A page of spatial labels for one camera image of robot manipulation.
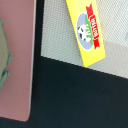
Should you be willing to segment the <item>grey teal gripper finger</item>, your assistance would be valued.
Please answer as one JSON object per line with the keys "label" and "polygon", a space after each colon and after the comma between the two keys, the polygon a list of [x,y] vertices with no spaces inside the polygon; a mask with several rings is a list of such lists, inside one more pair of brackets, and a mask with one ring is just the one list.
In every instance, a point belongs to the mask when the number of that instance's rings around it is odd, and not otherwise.
{"label": "grey teal gripper finger", "polygon": [[7,36],[3,27],[3,20],[0,19],[0,89],[7,80],[10,71],[7,69],[11,62],[11,51]]}

